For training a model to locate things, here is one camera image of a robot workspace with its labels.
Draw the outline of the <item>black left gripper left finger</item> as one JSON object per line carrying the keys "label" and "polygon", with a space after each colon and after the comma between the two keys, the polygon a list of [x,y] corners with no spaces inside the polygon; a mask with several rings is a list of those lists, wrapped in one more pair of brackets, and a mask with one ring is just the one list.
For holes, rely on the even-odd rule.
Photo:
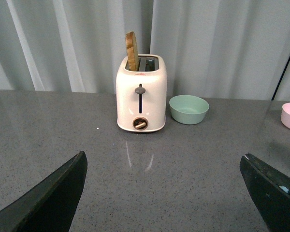
{"label": "black left gripper left finger", "polygon": [[0,232],[67,232],[83,193],[87,158],[80,151],[0,211]]}

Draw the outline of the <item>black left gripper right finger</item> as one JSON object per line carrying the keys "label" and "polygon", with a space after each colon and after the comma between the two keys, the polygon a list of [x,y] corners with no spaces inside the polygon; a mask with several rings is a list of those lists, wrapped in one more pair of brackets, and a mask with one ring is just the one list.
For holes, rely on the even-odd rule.
{"label": "black left gripper right finger", "polygon": [[271,232],[290,232],[290,177],[252,154],[240,161],[246,188]]}

